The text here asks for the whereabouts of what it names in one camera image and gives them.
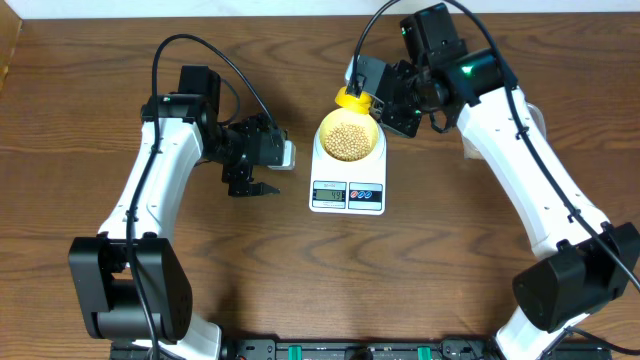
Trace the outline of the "white digital kitchen scale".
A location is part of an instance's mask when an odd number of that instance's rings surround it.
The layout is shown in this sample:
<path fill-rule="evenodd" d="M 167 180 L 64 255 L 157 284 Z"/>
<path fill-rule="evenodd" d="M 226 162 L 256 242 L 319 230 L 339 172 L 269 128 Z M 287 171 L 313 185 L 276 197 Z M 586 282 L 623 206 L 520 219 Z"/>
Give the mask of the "white digital kitchen scale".
<path fill-rule="evenodd" d="M 374 150 L 354 162 L 334 159 L 322 148 L 319 126 L 313 142 L 308 201 L 312 212 L 351 215 L 385 212 L 387 141 L 382 128 L 377 126 L 379 139 Z"/>

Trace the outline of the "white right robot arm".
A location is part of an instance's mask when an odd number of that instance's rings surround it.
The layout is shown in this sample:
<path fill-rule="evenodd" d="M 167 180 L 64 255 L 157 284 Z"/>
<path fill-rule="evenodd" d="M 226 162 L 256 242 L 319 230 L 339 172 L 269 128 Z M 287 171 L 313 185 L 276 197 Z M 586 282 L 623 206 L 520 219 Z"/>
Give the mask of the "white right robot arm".
<path fill-rule="evenodd" d="M 512 282 L 517 307 L 493 338 L 500 359 L 540 359 L 580 323 L 637 286 L 639 233 L 613 225 L 580 190 L 532 118 L 497 43 L 470 52 L 450 3 L 402 20 L 408 59 L 395 64 L 356 53 L 347 81 L 368 94 L 378 120 L 414 137 L 437 113 L 436 132 L 457 129 L 488 163 L 516 209 L 536 263 Z"/>

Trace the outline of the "cardboard box edge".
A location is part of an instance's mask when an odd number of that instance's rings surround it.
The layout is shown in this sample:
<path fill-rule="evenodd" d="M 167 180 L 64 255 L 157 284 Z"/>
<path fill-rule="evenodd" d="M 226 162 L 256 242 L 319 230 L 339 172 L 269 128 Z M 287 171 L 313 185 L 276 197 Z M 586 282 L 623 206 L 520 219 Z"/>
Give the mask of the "cardboard box edge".
<path fill-rule="evenodd" d="M 1 0 L 0 8 L 0 89 L 3 89 L 4 83 L 9 72 L 9 66 L 13 59 L 19 34 L 22 30 L 23 20 L 14 12 L 14 10 Z"/>

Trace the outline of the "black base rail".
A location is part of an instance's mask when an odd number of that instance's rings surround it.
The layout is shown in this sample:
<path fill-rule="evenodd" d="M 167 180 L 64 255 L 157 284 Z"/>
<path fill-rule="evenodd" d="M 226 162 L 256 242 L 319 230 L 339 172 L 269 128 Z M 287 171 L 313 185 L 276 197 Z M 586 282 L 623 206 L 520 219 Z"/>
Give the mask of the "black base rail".
<path fill-rule="evenodd" d="M 111 344 L 109 359 L 151 359 L 147 350 L 133 343 Z M 224 339 L 223 360 L 489 360 L 502 359 L 490 341 L 446 338 L 440 342 L 283 342 L 273 339 Z M 586 342 L 562 343 L 542 355 L 551 360 L 611 360 L 611 351 Z"/>

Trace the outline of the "clear plastic container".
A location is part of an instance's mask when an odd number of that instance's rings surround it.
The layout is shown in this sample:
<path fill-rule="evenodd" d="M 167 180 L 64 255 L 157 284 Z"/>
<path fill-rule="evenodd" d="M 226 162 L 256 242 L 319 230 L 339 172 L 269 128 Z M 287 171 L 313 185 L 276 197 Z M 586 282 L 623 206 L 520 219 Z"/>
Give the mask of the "clear plastic container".
<path fill-rule="evenodd" d="M 535 106 L 534 104 L 528 103 L 527 108 L 531 115 L 532 121 L 536 124 L 538 130 L 542 134 L 544 139 L 547 138 L 546 124 L 544 120 L 544 115 L 541 110 Z M 480 153 L 480 151 L 468 140 L 466 137 L 461 136 L 462 144 L 463 144 L 463 152 L 465 159 L 472 160 L 483 160 L 484 157 Z"/>

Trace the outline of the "yellow plastic scoop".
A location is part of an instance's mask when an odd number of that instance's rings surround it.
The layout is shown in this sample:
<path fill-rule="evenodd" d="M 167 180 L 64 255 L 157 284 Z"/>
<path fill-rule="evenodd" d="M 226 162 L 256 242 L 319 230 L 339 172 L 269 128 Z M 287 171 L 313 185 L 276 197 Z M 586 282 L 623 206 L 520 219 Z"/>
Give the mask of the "yellow plastic scoop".
<path fill-rule="evenodd" d="M 347 87 L 343 86 L 335 97 L 335 103 L 357 114 L 368 114 L 373 103 L 372 97 L 366 92 L 359 96 L 351 95 L 347 92 Z"/>

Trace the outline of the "yellow bowl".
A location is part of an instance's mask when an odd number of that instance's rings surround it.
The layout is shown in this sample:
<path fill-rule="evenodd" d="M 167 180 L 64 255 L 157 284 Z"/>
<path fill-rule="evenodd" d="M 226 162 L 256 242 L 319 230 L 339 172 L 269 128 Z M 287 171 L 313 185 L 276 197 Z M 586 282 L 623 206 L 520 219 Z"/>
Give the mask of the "yellow bowl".
<path fill-rule="evenodd" d="M 379 139 L 379 130 L 375 120 L 368 114 L 357 114 L 345 108 L 336 109 L 331 113 L 329 113 L 323 119 L 319 128 L 319 139 L 320 139 L 320 144 L 322 145 L 322 148 L 324 150 L 325 150 L 324 141 L 327 134 L 331 129 L 335 128 L 341 123 L 357 124 L 357 125 L 364 126 L 367 129 L 367 132 L 372 141 L 371 152 L 374 150 L 377 144 L 377 141 Z"/>

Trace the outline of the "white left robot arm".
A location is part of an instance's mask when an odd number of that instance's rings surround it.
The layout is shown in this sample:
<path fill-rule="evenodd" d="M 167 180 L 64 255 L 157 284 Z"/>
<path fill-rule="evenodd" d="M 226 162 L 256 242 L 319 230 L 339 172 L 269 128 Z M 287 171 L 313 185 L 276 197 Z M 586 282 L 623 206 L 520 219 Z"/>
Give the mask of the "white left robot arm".
<path fill-rule="evenodd" d="M 217 95 L 170 93 L 141 113 L 142 142 L 125 189 L 93 237 L 77 237 L 69 265 L 93 338 L 130 341 L 149 359 L 217 359 L 221 328 L 197 315 L 173 249 L 177 213 L 196 164 L 223 167 L 232 197 L 277 193 L 255 166 L 291 170 L 296 148 L 263 115 L 224 126 Z"/>

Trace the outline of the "soybeans in yellow bowl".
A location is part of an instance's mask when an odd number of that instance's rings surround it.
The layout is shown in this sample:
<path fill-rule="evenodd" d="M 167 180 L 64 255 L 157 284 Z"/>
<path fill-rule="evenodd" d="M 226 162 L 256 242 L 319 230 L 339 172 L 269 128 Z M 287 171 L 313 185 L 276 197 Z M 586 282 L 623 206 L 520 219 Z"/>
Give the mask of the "soybeans in yellow bowl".
<path fill-rule="evenodd" d="M 324 148 L 337 160 L 352 162 L 366 157 L 372 150 L 372 141 L 364 126 L 341 123 L 331 129 Z"/>

